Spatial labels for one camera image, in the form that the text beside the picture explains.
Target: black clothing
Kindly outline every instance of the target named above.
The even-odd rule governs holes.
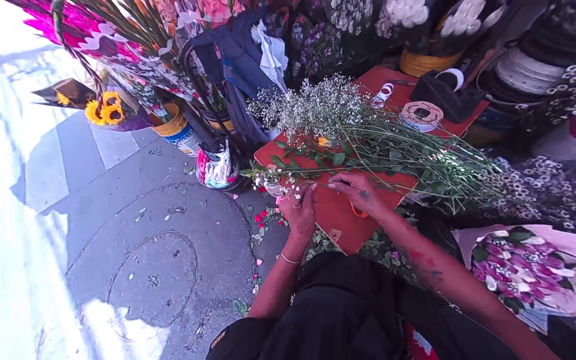
[[[211,344],[207,360],[404,359],[403,321],[439,359],[516,359],[490,331],[434,294],[358,255],[325,252],[306,263],[279,321],[244,318]]]

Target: manhole cover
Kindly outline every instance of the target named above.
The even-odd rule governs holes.
[[[128,307],[128,319],[167,327],[183,312],[196,273],[193,244],[184,235],[165,232],[130,253],[117,271],[108,302]]]

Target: silver bangle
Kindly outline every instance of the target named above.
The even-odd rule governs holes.
[[[290,260],[288,260],[288,258],[286,258],[286,255],[284,255],[284,251],[283,251],[283,250],[281,251],[280,254],[281,254],[282,258],[284,258],[284,260],[288,261],[288,262],[291,263],[291,264],[299,264],[299,263],[300,263],[300,261],[290,261]]]

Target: tattoo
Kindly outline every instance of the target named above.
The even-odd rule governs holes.
[[[360,190],[360,191],[359,191],[359,196],[361,196],[363,200],[366,200],[366,201],[368,201],[368,202],[371,201],[370,195],[368,195],[368,193],[367,193],[365,190]]]
[[[444,278],[441,276],[443,272],[435,270],[435,260],[433,258],[426,258],[427,266],[419,266],[421,258],[425,255],[419,251],[408,250],[405,246],[395,246],[399,252],[399,256],[403,262],[410,267],[410,269],[417,275],[421,283],[428,290],[436,291],[435,285],[438,282],[443,282]]]

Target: red board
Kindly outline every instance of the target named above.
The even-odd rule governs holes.
[[[376,66],[370,71],[366,72],[363,76],[356,80],[356,83],[362,84],[373,94],[380,91],[384,83],[391,82],[388,80],[402,80],[412,84],[417,82],[417,78],[405,75],[401,72],[396,72],[385,67]],[[387,107],[402,108],[407,102],[410,101],[410,94],[414,86],[409,85],[395,85],[393,93],[386,100]],[[477,116],[488,106],[487,101],[482,101],[475,109],[475,112],[461,124],[455,124],[446,119],[442,120],[442,127],[455,135],[462,135],[466,128],[475,120]],[[444,130],[435,129],[430,134],[441,136],[446,135]],[[279,135],[276,140],[286,141],[284,134]],[[284,151],[279,148],[274,142],[265,144],[260,150],[255,153],[255,159],[263,166],[272,164],[270,155],[281,156]],[[301,167],[317,168],[314,160],[306,159],[304,157],[294,157],[295,161]],[[377,173],[377,175],[388,183],[396,183],[408,188],[414,188],[417,185],[417,180],[413,176],[404,174],[395,174],[393,176],[386,176],[384,173]],[[317,182],[325,184],[332,175],[323,173],[317,178]],[[386,189],[377,189],[380,198],[393,208],[396,208],[403,200],[407,190],[395,192]],[[379,228],[379,225],[371,217],[360,218],[357,217],[350,202],[344,195],[340,195],[331,189],[320,186],[315,191],[316,203],[315,214],[317,224],[324,230],[324,232],[331,236],[332,230],[340,236],[337,239],[337,245],[345,254],[356,253],[364,241],[368,239]]]

